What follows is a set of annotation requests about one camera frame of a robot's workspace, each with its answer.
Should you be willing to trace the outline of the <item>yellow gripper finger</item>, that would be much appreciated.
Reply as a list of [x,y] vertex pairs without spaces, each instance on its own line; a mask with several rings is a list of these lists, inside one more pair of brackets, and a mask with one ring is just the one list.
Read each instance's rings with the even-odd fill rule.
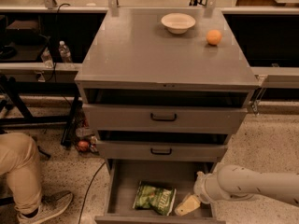
[[190,212],[198,209],[201,202],[195,195],[188,194],[183,201],[175,208],[177,216],[185,216]]

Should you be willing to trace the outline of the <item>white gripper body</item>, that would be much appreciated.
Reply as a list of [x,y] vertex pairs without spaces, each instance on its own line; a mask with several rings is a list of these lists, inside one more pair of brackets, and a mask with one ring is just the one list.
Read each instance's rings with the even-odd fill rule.
[[199,171],[193,186],[195,196],[205,204],[214,203],[221,199],[221,188],[217,173],[204,174]]

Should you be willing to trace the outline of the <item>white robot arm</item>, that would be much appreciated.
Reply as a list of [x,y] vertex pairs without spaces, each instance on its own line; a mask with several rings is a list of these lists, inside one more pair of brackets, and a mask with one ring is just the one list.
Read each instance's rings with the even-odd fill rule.
[[185,216],[202,203],[246,201],[262,195],[294,206],[299,205],[299,174],[260,173],[238,165],[224,165],[216,173],[197,173],[193,194],[188,194],[175,208]]

